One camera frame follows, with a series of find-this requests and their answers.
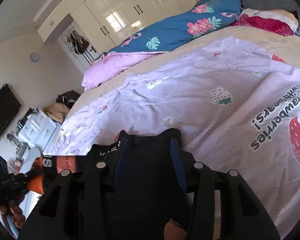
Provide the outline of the left hand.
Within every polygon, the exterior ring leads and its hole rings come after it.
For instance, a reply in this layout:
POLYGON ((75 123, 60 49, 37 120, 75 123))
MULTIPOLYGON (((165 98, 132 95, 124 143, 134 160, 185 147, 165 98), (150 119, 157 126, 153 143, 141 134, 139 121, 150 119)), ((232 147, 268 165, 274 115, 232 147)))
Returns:
POLYGON ((11 211, 11 219, 14 222, 15 226, 17 228, 22 228, 23 225, 25 224, 25 216, 23 215, 23 211, 19 206, 12 206, 10 207, 11 211))

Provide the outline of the right hand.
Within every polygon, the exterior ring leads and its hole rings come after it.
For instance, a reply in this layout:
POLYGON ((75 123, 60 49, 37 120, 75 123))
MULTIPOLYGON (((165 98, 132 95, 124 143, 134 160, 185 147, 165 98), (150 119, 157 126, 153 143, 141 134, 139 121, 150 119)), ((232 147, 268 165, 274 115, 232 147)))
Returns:
POLYGON ((178 223, 170 220, 164 228, 164 240, 185 240, 186 232, 178 223))

